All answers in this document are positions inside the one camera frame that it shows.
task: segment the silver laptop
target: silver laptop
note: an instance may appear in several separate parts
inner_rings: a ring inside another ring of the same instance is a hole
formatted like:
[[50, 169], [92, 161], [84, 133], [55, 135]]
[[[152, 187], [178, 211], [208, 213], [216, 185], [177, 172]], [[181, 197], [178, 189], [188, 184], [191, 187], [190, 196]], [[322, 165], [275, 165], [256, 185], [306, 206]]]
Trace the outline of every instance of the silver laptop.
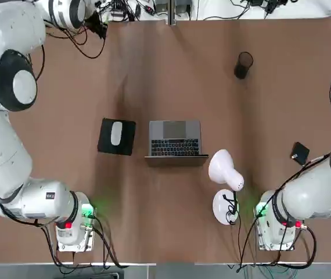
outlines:
[[151, 166], [200, 166], [208, 155], [202, 154], [200, 122], [150, 121], [149, 156]]

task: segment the mouse pad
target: mouse pad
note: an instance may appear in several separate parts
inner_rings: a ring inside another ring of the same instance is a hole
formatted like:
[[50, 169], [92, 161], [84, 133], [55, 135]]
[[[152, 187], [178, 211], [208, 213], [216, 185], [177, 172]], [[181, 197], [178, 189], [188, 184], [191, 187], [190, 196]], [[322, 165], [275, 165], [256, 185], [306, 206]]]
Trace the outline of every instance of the mouse pad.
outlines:
[[[119, 145], [111, 144], [111, 130], [115, 122], [122, 122], [121, 139]], [[99, 152], [132, 155], [133, 143], [135, 139], [136, 123], [133, 121], [104, 118], [101, 124], [101, 132], [97, 149]]]

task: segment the lamp base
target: lamp base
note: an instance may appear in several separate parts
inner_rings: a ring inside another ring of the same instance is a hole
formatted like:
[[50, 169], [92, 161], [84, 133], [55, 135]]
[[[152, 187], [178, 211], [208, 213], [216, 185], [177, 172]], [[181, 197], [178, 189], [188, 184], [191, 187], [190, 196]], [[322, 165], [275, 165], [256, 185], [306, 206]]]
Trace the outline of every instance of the lamp base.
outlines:
[[[226, 201], [224, 196], [232, 200], [231, 203]], [[239, 204], [237, 204], [236, 213], [230, 213], [234, 204], [234, 194], [232, 191], [227, 189], [219, 190], [213, 198], [212, 208], [214, 217], [223, 225], [231, 225], [238, 218]]]

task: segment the computer mouse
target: computer mouse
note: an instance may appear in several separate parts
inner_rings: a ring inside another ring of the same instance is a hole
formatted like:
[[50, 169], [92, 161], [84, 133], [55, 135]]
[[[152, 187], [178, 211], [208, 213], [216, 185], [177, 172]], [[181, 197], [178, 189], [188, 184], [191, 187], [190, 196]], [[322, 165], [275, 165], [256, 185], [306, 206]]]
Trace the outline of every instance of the computer mouse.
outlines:
[[111, 144], [119, 145], [121, 139], [121, 132], [123, 129], [122, 122], [114, 122], [113, 127], [111, 128]]

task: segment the desk lamp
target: desk lamp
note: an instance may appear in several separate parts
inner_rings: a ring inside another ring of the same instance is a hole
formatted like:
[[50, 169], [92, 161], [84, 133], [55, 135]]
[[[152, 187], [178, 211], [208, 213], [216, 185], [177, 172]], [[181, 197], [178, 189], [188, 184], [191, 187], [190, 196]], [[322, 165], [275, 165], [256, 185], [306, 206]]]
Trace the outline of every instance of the desk lamp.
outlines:
[[239, 204], [236, 192], [244, 186], [244, 178], [234, 169], [233, 159], [226, 149], [219, 150], [212, 157], [208, 175], [213, 182], [228, 184], [233, 191], [219, 190], [213, 198], [213, 213], [223, 225], [231, 225], [238, 217]]

